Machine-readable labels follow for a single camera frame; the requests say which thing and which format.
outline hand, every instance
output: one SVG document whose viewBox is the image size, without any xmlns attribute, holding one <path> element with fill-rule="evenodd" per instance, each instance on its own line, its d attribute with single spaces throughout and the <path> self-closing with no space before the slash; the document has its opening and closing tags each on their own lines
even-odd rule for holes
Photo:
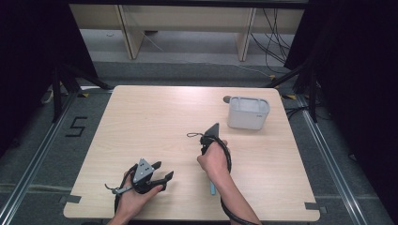
<svg viewBox="0 0 398 225">
<path fill-rule="evenodd" d="M 131 174 L 126 179 L 124 187 L 131 186 Z M 137 216 L 144 205 L 163 189 L 162 185 L 156 186 L 145 194 L 137 193 L 134 189 L 124 192 L 120 196 L 119 205 L 115 216 L 108 224 L 128 224 L 135 216 Z"/>
<path fill-rule="evenodd" d="M 228 144 L 226 140 L 222 140 L 225 145 Z M 222 147 L 217 143 L 213 142 L 207 149 L 206 153 L 197 158 L 202 169 L 207 173 L 208 178 L 215 182 L 220 178 L 229 174 L 226 156 L 222 150 Z"/>
</svg>

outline floor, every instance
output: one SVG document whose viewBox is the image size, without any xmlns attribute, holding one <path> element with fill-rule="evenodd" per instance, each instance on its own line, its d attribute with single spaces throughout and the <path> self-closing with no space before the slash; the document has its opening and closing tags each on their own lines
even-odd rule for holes
<svg viewBox="0 0 398 225">
<path fill-rule="evenodd" d="M 166 31 L 146 33 L 138 57 L 132 61 L 128 58 L 121 32 L 82 30 L 82 35 L 92 60 L 98 69 L 108 67 L 108 63 L 122 63 L 118 69 L 138 64 L 147 64 L 149 66 L 153 64 L 168 64 L 170 67 L 181 64 L 195 67 L 206 65 L 207 67 L 215 68 L 227 65 L 231 66 L 230 68 L 243 69 L 245 72 L 250 71 L 256 75 L 265 75 L 271 79 L 272 75 L 280 75 L 271 69 L 283 66 L 282 62 L 269 55 L 266 56 L 253 39 L 249 46 L 246 61 L 239 62 L 237 60 L 234 34 Z M 264 34 L 254 34 L 254 37 L 264 46 L 268 46 L 268 39 Z M 291 44 L 294 38 L 294 36 L 282 37 L 287 44 Z M 271 43 L 268 48 L 283 58 L 278 44 Z M 99 76 L 103 76 L 104 80 L 112 81 L 113 76 L 115 76 L 109 71 L 103 73 L 104 75 L 101 73 Z M 282 94 L 287 96 L 292 94 L 291 89 L 286 88 L 290 87 L 289 85 L 281 85 L 280 91 Z M 71 105 L 71 110 L 68 112 L 69 115 L 65 123 L 71 123 L 76 115 L 82 113 L 91 114 L 90 111 L 103 111 L 109 96 L 110 94 L 92 95 L 90 102 L 78 97 Z M 297 108 L 302 103 L 305 104 L 305 97 L 299 97 L 296 100 L 289 99 L 289 97 L 283 99 L 285 108 Z M 51 120 L 48 119 L 52 117 L 52 113 L 51 104 L 43 105 L 42 109 L 37 111 L 37 116 L 35 116 L 37 119 L 33 120 L 25 129 L 26 132 L 22 134 L 21 139 L 25 140 L 25 142 L 21 143 L 21 146 L 23 146 L 24 151 L 13 151 L 11 149 L 1 158 L 1 204 L 7 201 L 15 185 L 21 182 L 20 179 L 31 158 L 35 155 L 37 149 L 41 147 L 41 140 L 46 138 L 47 130 L 52 128 Z M 321 210 L 321 219 L 309 224 L 393 224 L 359 166 L 347 156 L 349 149 L 339 136 L 338 128 L 330 120 L 328 111 L 324 108 L 317 110 L 318 117 L 323 119 L 318 119 L 316 125 L 309 122 L 305 112 L 299 113 L 291 117 L 290 124 L 298 143 L 314 196 Z M 101 114 L 92 114 L 96 115 L 90 122 L 94 127 L 99 122 Z M 314 130 L 321 131 L 323 138 L 320 142 L 315 139 Z M 17 203 L 16 206 L 19 207 L 19 210 L 15 215 L 12 215 L 13 220 L 10 224 L 82 224 L 86 221 L 63 217 L 62 209 L 65 203 L 63 202 L 63 197 L 68 196 L 76 177 L 76 175 L 66 175 L 66 173 L 78 173 L 80 167 L 74 165 L 81 164 L 85 154 L 85 152 L 80 152 L 79 148 L 88 148 L 89 140 L 94 135 L 95 129 L 88 128 L 86 137 L 67 143 L 71 149 L 67 154 L 63 152 L 63 149 L 67 148 L 65 142 L 57 141 L 57 139 L 61 139 L 61 137 L 65 137 L 68 134 L 65 132 L 69 131 L 61 130 L 56 134 L 52 151 L 46 153 L 47 155 L 44 156 L 45 160 L 39 165 L 39 171 L 33 174 L 32 184 L 27 190 L 26 197 Z M 323 145 L 322 140 L 327 140 L 326 147 Z M 14 146 L 14 149 L 21 148 L 21 146 Z M 333 168 L 333 165 L 328 164 L 325 160 L 328 154 L 331 154 L 332 158 L 337 161 L 337 168 Z M 341 186 L 336 185 L 337 181 L 333 173 L 342 174 L 343 181 L 349 190 L 341 190 Z M 350 211 L 349 209 L 349 205 L 352 202 L 345 201 L 342 193 L 353 195 L 355 203 L 360 205 L 359 210 L 360 213 L 364 214 L 365 220 L 361 220 L 361 218 L 356 220 L 356 215 L 352 215 L 352 212 L 356 213 L 356 211 Z M 101 219 L 93 219 L 92 221 L 106 222 L 106 220 Z M 266 222 L 265 224 L 307 223 Z"/>
</svg>

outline table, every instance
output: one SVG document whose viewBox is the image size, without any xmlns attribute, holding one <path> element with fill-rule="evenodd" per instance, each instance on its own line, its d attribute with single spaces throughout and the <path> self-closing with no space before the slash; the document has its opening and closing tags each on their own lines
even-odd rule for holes
<svg viewBox="0 0 398 225">
<path fill-rule="evenodd" d="M 225 96 L 264 98 L 270 113 L 260 130 L 227 126 Z M 117 187 L 140 158 L 161 161 L 153 179 L 174 171 L 167 189 L 149 202 L 137 219 L 227 220 L 220 196 L 210 194 L 205 172 L 196 161 L 199 137 L 220 123 L 228 141 L 238 188 L 261 220 L 316 221 L 318 210 L 280 96 L 275 89 L 192 86 L 117 86 L 99 123 L 68 202 L 67 218 L 111 218 Z"/>
</svg>

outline wooden desk panel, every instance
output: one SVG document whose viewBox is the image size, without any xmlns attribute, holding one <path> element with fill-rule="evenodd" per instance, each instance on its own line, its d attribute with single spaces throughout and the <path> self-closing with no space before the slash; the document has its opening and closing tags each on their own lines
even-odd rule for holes
<svg viewBox="0 0 398 225">
<path fill-rule="evenodd" d="M 270 113 L 261 130 L 226 125 L 224 96 L 265 98 Z M 228 141 L 232 176 L 261 220 L 314 221 L 317 210 L 293 133 L 275 89 L 231 87 L 118 86 L 108 103 L 71 195 L 68 218 L 111 218 L 123 172 L 145 158 L 161 161 L 154 173 L 161 178 L 175 171 L 166 191 L 154 198 L 139 219 L 227 220 L 220 196 L 210 194 L 209 181 L 196 161 L 200 137 L 220 123 L 220 137 Z"/>
</svg>

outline person's right hand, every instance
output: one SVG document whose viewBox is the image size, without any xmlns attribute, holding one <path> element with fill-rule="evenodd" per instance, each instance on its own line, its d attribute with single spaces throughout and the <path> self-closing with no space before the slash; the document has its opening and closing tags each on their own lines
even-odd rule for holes
<svg viewBox="0 0 398 225">
<path fill-rule="evenodd" d="M 207 173 L 208 178 L 213 182 L 215 182 L 220 176 L 229 174 L 225 153 L 217 142 L 213 142 L 208 147 L 206 153 L 197 157 L 197 160 L 202 169 Z"/>
</svg>

